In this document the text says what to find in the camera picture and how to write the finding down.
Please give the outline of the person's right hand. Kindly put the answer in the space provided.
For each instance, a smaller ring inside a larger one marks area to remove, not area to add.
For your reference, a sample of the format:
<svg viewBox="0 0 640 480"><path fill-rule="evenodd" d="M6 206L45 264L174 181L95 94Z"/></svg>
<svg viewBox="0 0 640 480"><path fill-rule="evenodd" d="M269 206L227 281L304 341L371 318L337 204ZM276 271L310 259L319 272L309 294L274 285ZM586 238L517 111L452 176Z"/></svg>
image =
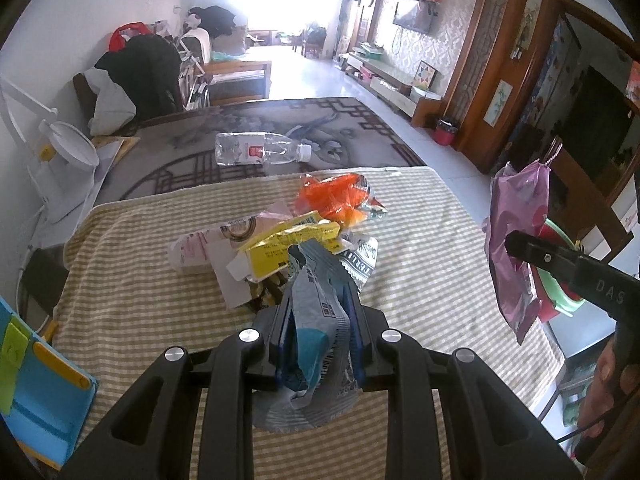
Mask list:
<svg viewBox="0 0 640 480"><path fill-rule="evenodd" d="M593 381L579 410L578 427L587 427L582 433L584 437L595 438L600 434L604 422L594 421L614 406L615 370L614 340L610 339L597 360Z"/></svg>

